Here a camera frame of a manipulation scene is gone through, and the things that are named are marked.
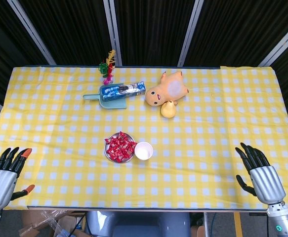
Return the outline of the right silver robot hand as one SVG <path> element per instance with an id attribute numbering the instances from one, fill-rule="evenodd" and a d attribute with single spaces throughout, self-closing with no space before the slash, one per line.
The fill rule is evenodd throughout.
<path id="1" fill-rule="evenodd" d="M 244 143 L 240 145 L 242 148 L 236 147 L 235 150 L 240 155 L 253 184 L 252 187 L 248 186 L 240 175 L 236 175 L 241 188 L 257 197 L 263 204 L 281 203 L 286 193 L 275 168 L 259 149 Z"/>

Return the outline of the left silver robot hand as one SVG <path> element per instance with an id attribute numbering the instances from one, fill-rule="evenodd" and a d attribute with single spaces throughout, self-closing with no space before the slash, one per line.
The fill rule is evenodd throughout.
<path id="1" fill-rule="evenodd" d="M 7 148 L 0 156 L 0 210 L 5 208 L 10 201 L 28 195 L 34 188 L 32 184 L 22 191 L 15 192 L 15 186 L 25 161 L 32 149 L 26 148 L 19 151 L 19 147 Z"/>

